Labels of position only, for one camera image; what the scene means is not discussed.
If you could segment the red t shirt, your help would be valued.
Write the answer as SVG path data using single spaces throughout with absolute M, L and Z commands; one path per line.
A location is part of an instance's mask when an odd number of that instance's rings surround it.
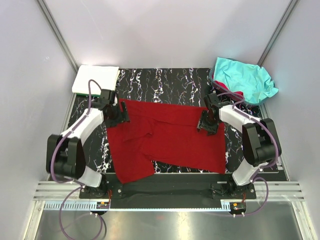
M 197 130 L 204 107 L 125 101 L 129 122 L 106 130 L 116 176 L 122 184 L 155 173 L 153 162 L 224 174 L 225 126 L 214 135 Z

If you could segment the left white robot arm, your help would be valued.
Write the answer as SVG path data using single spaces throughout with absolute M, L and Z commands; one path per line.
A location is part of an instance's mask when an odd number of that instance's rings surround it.
M 47 173 L 58 183 L 63 180 L 57 177 L 63 177 L 65 182 L 75 180 L 90 188 L 95 197 L 103 198 L 108 193 L 106 177 L 87 166 L 83 145 L 102 123 L 106 128 L 114 128 L 129 121 L 125 102 L 119 100 L 114 90 L 102 89 L 97 99 L 88 99 L 88 108 L 71 127 L 48 137 Z

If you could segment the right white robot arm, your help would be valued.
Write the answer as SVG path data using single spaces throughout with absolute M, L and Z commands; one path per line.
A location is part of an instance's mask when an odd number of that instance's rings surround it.
M 221 197 L 242 198 L 257 181 L 258 173 L 277 163 L 282 154 L 281 144 L 270 118 L 251 116 L 229 101 L 221 102 L 215 93 L 204 97 L 206 110 L 203 110 L 197 130 L 205 130 L 215 135 L 221 123 L 227 123 L 242 134 L 243 160 L 231 177 L 212 193 Z

